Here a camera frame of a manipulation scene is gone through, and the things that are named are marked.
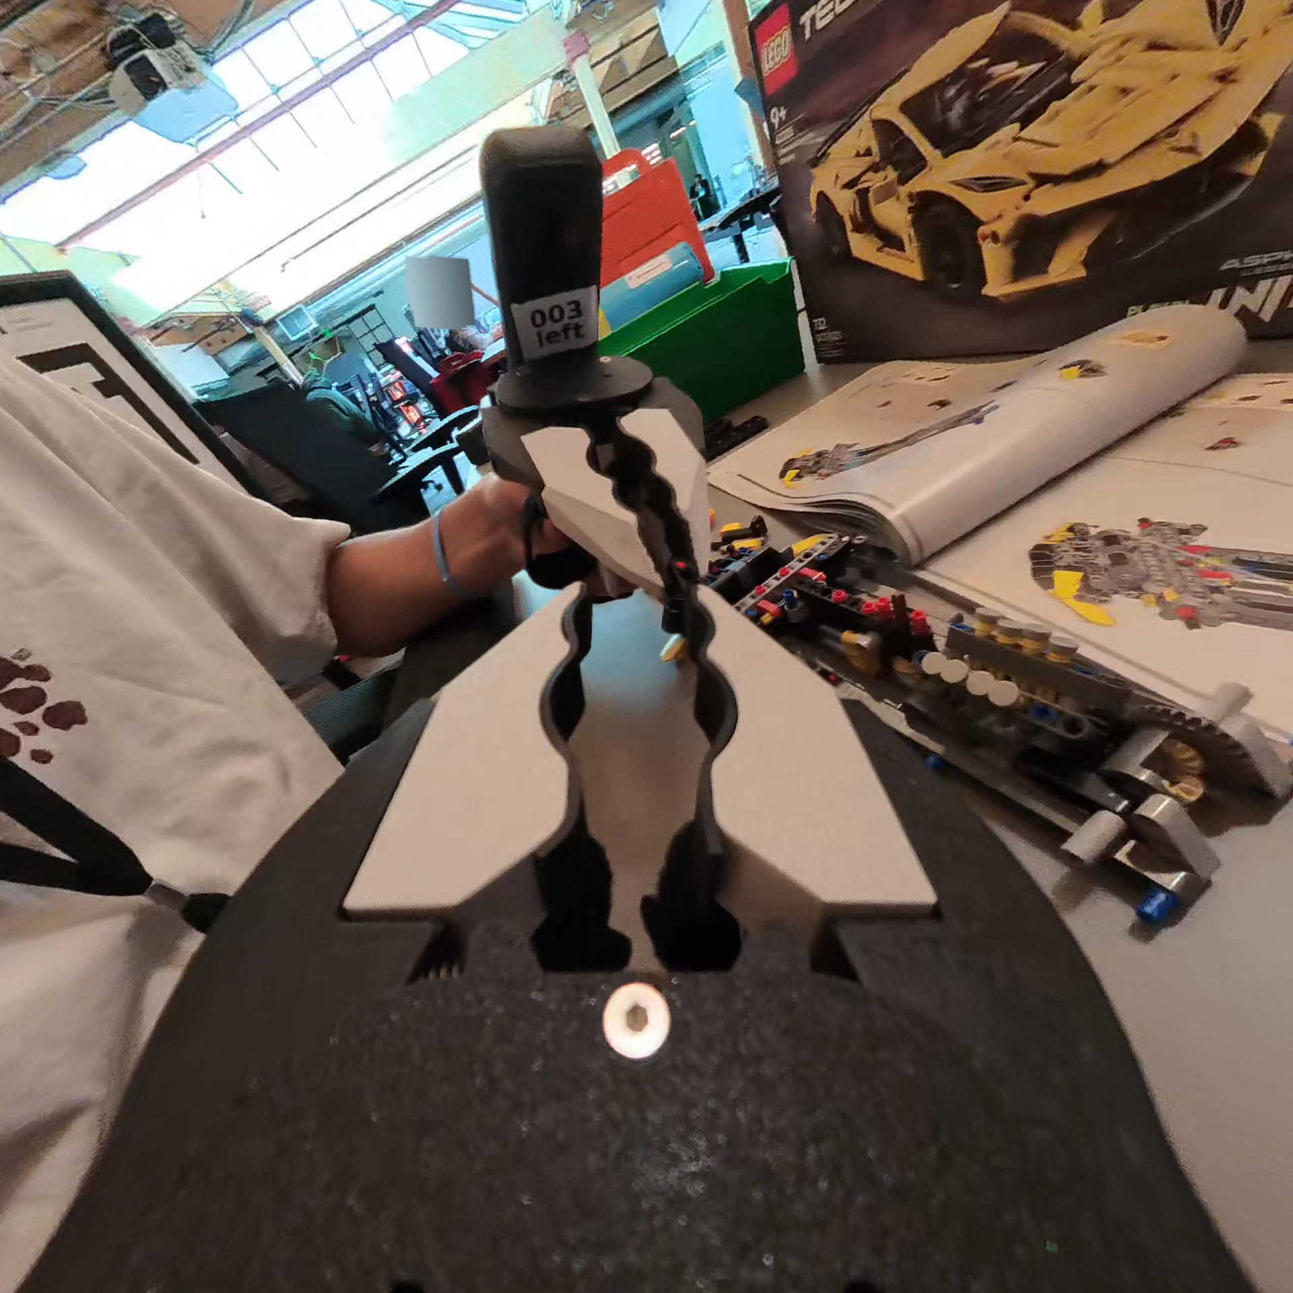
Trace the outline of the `lego car chassis model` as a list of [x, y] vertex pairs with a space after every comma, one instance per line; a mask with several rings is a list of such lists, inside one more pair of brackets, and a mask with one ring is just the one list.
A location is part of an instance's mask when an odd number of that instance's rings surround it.
[[928, 615], [879, 573], [870, 546], [823, 533], [711, 550], [702, 578], [928, 767], [1048, 826], [1068, 864], [1139, 884], [1145, 926], [1179, 921], [1210, 889], [1210, 832], [1239, 803], [1290, 801], [1290, 758], [1244, 689], [1179, 706], [1045, 627], [993, 609]]

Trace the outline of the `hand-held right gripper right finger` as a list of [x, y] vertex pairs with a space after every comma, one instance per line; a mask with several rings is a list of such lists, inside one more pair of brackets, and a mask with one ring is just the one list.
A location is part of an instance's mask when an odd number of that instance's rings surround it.
[[705, 752], [660, 870], [660, 947], [739, 950], [780, 926], [816, 950], [842, 920], [936, 913], [836, 692], [708, 587], [686, 592], [685, 636]]

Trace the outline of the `black office chair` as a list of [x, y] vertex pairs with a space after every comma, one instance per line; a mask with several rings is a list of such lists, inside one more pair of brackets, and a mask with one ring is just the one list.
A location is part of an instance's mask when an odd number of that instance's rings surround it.
[[380, 459], [288, 386], [199, 399], [195, 410], [211, 427], [225, 430], [312, 493], [359, 535], [422, 523], [454, 502], [471, 482], [465, 461], [451, 458], [448, 449], [414, 455], [412, 464], [402, 467]]

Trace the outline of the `white ceiling projector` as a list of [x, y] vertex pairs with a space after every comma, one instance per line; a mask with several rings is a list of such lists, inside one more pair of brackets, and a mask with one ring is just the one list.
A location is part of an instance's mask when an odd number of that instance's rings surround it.
[[108, 98], [135, 119], [171, 93], [194, 93], [209, 81], [197, 51], [169, 11], [152, 10], [109, 30], [103, 42]]

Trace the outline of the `black perforated chair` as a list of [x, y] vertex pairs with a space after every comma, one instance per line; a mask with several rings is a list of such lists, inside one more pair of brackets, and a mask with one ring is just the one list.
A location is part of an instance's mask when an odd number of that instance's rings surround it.
[[348, 764], [414, 704], [434, 698], [503, 641], [531, 603], [526, 579], [517, 578], [451, 612], [406, 649], [377, 658], [334, 656], [303, 684], [289, 686], [286, 698], [336, 760]]

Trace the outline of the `blue wrapped bundle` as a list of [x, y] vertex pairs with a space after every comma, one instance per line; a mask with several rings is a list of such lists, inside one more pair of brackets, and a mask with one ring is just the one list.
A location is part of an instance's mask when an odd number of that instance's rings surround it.
[[602, 289], [599, 339], [626, 329], [659, 305], [703, 282], [705, 270], [691, 244], [674, 244]]

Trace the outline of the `green plastic bin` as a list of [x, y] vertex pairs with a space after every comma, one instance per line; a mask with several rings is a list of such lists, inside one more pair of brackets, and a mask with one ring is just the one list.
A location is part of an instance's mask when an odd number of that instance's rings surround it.
[[803, 375], [793, 262], [722, 270], [610, 332], [599, 347], [670, 381], [711, 426]]

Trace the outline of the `lego instruction booklet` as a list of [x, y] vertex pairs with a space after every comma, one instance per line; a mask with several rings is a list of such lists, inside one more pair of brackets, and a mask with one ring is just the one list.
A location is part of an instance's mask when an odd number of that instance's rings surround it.
[[720, 458], [711, 486], [853, 529], [936, 592], [1053, 629], [1179, 703], [1291, 729], [1291, 376], [1161, 307], [1000, 364], [893, 362]]

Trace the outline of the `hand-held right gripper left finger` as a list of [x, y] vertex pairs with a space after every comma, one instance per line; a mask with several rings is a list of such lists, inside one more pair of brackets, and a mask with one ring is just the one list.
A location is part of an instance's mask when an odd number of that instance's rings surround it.
[[569, 586], [442, 689], [349, 886], [356, 921], [468, 933], [596, 912], [596, 843], [571, 738], [586, 698], [586, 586]]

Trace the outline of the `black white marker board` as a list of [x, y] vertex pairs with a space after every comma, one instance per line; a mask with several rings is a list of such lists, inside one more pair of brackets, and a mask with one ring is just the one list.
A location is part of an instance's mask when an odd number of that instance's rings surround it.
[[262, 496], [185, 390], [71, 273], [3, 276], [1, 345], [5, 355], [92, 406], [117, 412], [185, 461]]

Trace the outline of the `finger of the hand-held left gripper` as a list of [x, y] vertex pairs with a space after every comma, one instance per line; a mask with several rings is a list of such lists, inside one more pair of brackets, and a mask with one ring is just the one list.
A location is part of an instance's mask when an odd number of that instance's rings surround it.
[[651, 599], [668, 595], [674, 555], [674, 492], [657, 453], [674, 449], [674, 424], [623, 424], [610, 449], [625, 490], [589, 462], [589, 433], [542, 427], [520, 435], [520, 458], [537, 482], [551, 524], [586, 552], [610, 587], [622, 584]]
[[670, 409], [639, 409], [619, 421], [619, 432], [626, 458], [625, 498], [645, 526], [653, 556], [706, 566], [706, 464], [685, 418]]

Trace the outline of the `black lego set box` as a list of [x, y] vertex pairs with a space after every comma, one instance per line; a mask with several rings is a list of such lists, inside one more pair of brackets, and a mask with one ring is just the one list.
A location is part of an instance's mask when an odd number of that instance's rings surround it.
[[767, 4], [748, 41], [819, 362], [1173, 302], [1290, 338], [1290, 2]]

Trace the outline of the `orange plastic carrier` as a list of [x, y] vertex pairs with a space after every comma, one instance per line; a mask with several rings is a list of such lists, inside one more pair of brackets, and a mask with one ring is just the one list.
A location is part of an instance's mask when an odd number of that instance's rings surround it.
[[653, 164], [634, 150], [605, 161], [600, 287], [679, 245], [696, 256], [700, 281], [711, 282], [716, 270], [677, 165], [671, 159]]

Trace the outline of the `person's left hand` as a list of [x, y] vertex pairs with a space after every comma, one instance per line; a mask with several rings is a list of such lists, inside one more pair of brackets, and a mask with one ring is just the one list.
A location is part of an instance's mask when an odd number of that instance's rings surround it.
[[466, 601], [502, 589], [520, 572], [549, 590], [596, 572], [596, 559], [556, 527], [537, 493], [494, 475], [442, 512], [442, 533]]

